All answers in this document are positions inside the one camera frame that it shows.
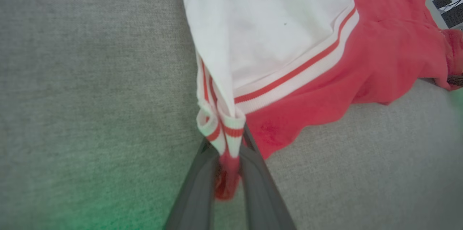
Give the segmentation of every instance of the red stripe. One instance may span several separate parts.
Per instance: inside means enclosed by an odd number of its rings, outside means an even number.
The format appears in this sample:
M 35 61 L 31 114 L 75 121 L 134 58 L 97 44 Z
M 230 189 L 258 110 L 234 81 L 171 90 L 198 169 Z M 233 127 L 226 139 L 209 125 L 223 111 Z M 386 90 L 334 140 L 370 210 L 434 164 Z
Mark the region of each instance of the red stripe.
M 209 94 L 207 93 L 207 81 L 205 79 L 205 68 L 204 68 L 204 62 L 201 60 L 201 65 L 203 68 L 203 87 L 204 87 L 204 98 L 205 100 L 209 103 Z
M 241 137 L 243 135 L 243 128 L 228 128 L 224 126 L 225 133 L 230 137 Z
M 261 95 L 263 95 L 265 93 L 268 93 L 269 91 L 275 89 L 276 87 L 278 87 L 281 84 L 287 82 L 288 80 L 290 80 L 294 76 L 298 75 L 302 71 L 304 71 L 307 68 L 311 67 L 313 64 L 315 64 L 319 60 L 321 60 L 324 57 L 326 57 L 327 55 L 329 55 L 329 53 L 333 52 L 333 50 L 336 49 L 336 47 L 339 45 L 339 36 L 341 34 L 341 30 L 343 29 L 346 22 L 352 17 L 352 15 L 354 15 L 354 13 L 355 13 L 355 8 L 352 9 L 352 11 L 342 21 L 341 25 L 339 26 L 339 32 L 337 34 L 337 40 L 331 46 L 329 46 L 327 49 L 320 52 L 315 57 L 309 59 L 304 64 L 300 65 L 298 68 L 294 69 L 293 71 L 289 72 L 285 76 L 283 76 L 280 79 L 276 80 L 275 82 L 273 82 L 273 83 L 271 83 L 271 84 L 269 84 L 269 85 L 267 85 L 267 86 L 265 86 L 265 87 L 263 87 L 263 88 L 261 88 L 259 90 L 256 90 L 256 91 L 254 91 L 252 93 L 248 93 L 248 94 L 236 97 L 235 98 L 235 103 L 242 103 L 242 102 L 245 102 L 245 101 L 249 101 L 249 100 L 257 98 L 257 97 L 259 97 L 259 96 L 261 96 Z
M 218 138 L 219 134 L 220 134 L 220 126 L 217 125 L 217 128 L 215 128 L 215 131 L 211 133 L 209 136 L 207 136 L 206 139 L 209 142 L 215 141 Z
M 209 76 L 209 88 L 211 89 L 212 100 L 217 105 L 217 96 L 215 95 L 214 87 L 212 86 L 212 76 Z

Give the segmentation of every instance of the gray fabric surface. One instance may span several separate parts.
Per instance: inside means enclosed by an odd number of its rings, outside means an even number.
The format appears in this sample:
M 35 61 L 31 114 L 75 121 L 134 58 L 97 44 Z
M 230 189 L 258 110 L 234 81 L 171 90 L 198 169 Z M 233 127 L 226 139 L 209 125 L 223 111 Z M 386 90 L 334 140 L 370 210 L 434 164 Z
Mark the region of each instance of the gray fabric surface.
M 0 0 L 0 229 L 159 229 L 200 143 L 182 0 Z M 463 145 L 418 81 L 268 159 L 299 229 L 461 229 Z M 215 229 L 244 229 L 242 188 Z

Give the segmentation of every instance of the garment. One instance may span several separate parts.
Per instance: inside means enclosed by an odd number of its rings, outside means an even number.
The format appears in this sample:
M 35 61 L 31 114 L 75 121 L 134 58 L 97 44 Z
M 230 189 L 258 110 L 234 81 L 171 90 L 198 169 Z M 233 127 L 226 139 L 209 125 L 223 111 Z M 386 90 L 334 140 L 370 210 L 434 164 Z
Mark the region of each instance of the garment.
M 247 119 L 267 158 L 351 103 L 390 103 L 419 77 L 451 89 L 463 36 L 440 30 L 425 0 L 184 0 L 197 50 L 198 128 L 233 196 Z

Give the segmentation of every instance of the wrinkled red fabric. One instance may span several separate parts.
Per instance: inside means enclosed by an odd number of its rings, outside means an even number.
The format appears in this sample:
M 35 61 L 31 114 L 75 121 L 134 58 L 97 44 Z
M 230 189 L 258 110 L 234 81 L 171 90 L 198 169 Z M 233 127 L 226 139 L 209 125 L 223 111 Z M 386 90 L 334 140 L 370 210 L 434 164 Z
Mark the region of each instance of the wrinkled red fabric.
M 304 127 L 337 121 L 352 103 L 389 104 L 410 90 L 417 78 L 434 78 L 437 85 L 456 89 L 446 80 L 463 70 L 461 31 L 439 29 L 425 0 L 354 1 L 360 20 L 340 62 L 285 98 L 247 115 L 265 159 L 291 144 Z

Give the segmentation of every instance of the red cloth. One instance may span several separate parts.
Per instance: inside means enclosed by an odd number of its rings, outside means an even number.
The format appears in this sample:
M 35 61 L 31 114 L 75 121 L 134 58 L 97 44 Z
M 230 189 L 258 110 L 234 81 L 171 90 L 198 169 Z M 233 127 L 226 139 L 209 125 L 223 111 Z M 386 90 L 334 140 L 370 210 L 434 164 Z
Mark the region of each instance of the red cloth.
M 354 0 L 360 21 L 342 59 L 328 72 L 285 98 L 247 115 L 266 159 L 291 144 L 309 125 L 339 120 L 351 103 L 389 104 L 417 78 L 435 78 L 447 89 L 449 74 L 463 70 L 463 33 L 441 30 L 425 0 Z M 218 180 L 216 197 L 229 199 L 238 176 Z

